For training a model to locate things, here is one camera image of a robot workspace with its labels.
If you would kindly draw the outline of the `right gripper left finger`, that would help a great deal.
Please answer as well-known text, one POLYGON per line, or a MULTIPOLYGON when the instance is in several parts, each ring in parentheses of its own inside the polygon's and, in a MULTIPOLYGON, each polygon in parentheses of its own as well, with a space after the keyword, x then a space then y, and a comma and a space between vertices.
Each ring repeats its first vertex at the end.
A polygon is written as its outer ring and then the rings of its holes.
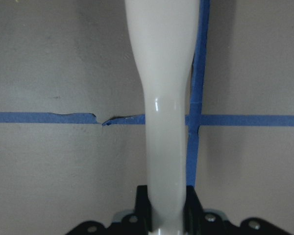
POLYGON ((134 214, 141 232, 152 231, 151 203, 148 198, 147 185, 137 186, 134 214))

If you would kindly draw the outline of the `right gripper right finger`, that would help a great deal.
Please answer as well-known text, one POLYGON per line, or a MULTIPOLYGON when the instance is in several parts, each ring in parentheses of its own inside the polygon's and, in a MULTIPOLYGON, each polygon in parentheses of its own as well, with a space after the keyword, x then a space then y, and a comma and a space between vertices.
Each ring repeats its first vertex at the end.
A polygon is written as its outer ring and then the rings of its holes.
POLYGON ((193 186, 186 186, 184 205, 184 229, 186 232, 201 232, 203 207, 193 186))

